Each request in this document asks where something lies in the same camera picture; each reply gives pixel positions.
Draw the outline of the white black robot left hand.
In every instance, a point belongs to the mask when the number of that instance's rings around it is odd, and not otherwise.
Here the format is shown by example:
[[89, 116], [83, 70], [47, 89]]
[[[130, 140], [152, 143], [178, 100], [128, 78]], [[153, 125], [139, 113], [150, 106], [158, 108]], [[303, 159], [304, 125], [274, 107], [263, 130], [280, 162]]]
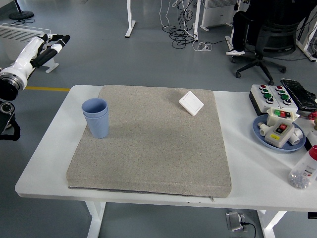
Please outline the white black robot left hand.
[[69, 35], [44, 34], [34, 37], [10, 67], [0, 72], [0, 83], [23, 90], [31, 73], [54, 58], [70, 40]]

